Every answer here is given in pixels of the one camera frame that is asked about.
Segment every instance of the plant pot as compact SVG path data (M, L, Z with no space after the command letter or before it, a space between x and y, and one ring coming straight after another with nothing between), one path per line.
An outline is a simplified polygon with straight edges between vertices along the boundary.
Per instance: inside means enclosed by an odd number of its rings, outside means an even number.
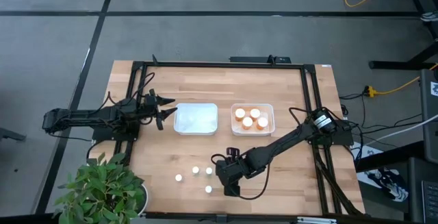
M143 214L144 210L146 209L146 207L148 205L148 201L149 201L148 189L146 189L146 186L144 184L142 184L142 190L143 190L143 193L144 193L144 200L143 200L143 204L139 205L139 206L142 206L142 208L137 210L138 216Z

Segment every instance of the white plastic container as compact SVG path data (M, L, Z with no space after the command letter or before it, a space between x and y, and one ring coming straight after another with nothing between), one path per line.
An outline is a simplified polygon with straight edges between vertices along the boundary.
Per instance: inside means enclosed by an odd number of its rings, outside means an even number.
M267 118L268 126L263 129L257 129L255 121L250 129L243 129L242 122L236 121L234 112L238 108L243 108L246 111L245 117L249 117L250 109L257 108L260 110L260 117ZM267 103L236 103L231 106L231 130L236 136L269 136L275 132L274 108Z
M218 106L213 103L179 103L173 129L181 135L213 135L218 129Z

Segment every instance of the wooden board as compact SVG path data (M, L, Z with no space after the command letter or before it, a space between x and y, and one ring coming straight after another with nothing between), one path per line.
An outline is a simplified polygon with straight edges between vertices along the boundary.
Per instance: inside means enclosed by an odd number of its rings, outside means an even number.
M132 61L115 61L107 90L118 101L125 97ZM330 66L316 66L323 106L341 116L333 71ZM218 130L213 136L181 136L173 129L174 114L159 131L153 122L142 126L134 143L131 169L144 179L150 192L147 212L178 213L228 213L228 214L321 214L315 166L311 147L302 142L277 156L271 164L271 175L264 195L254 201L225 197L219 179L208 177L205 169L210 166L211 155L225 154L227 147L246 151L267 145L297 126L288 107L305 108L300 72L291 69L226 69L188 67L148 67L155 78L145 88L154 88L162 97L178 103L215 103L218 106ZM309 87L311 98L313 91ZM234 103L269 103L274 108L276 130L271 136L234 136L231 132L231 111ZM303 121L304 113L296 113ZM107 158L114 150L114 142L97 145L90 157L105 152ZM343 147L332 147L333 164L337 183L356 208L364 211L359 184L352 156ZM193 166L201 174L192 176ZM176 182L181 174L183 182ZM242 179L243 196L252 197L261 191L266 172L252 179ZM205 192L207 185L213 192ZM333 211L331 192L326 184L329 209Z

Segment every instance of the shoe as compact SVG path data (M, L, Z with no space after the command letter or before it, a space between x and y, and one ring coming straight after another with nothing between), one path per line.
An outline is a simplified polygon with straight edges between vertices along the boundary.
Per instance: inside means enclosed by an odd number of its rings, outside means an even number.
M427 13L422 15L421 19L424 22L438 21L438 11L427 12Z

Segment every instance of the wooden tabletop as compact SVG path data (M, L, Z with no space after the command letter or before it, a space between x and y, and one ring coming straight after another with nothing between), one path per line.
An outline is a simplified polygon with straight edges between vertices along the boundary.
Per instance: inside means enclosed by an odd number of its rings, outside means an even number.
M132 61L115 61L107 90L115 101L125 98ZM329 65L316 65L322 105L341 116L335 78ZM176 213L227 213L227 214L321 214L315 165L311 147L301 142L292 149L275 157L271 164L268 187L263 196L246 201L237 197L225 197L223 186L213 175L206 176L205 169L214 165L211 155L225 154L227 147L246 151L265 146L296 128L297 124L287 111L289 107L305 108L299 70L292 69L226 69L192 67L148 67L155 78L145 91L155 92L178 103L214 103L218 106L218 130L213 136L181 136L173 129L175 115L164 122L159 131L152 122L141 126L138 140L134 143L130 167L144 179L150 192L147 212ZM313 91L312 107L315 108ZM274 108L275 132L266 137L234 136L231 131L231 106L234 103L269 103ZM300 121L305 114L296 113ZM109 158L114 151L114 141L97 145L90 153L96 158L105 152ZM337 183L355 207L364 211L359 183L352 156L345 148L331 148ZM201 174L192 175L192 167L198 166ZM175 175L183 176L182 182ZM252 197L260 193L266 172L252 179L240 180L241 195ZM211 194L205 192L212 186ZM330 187L326 183L329 210L333 211Z

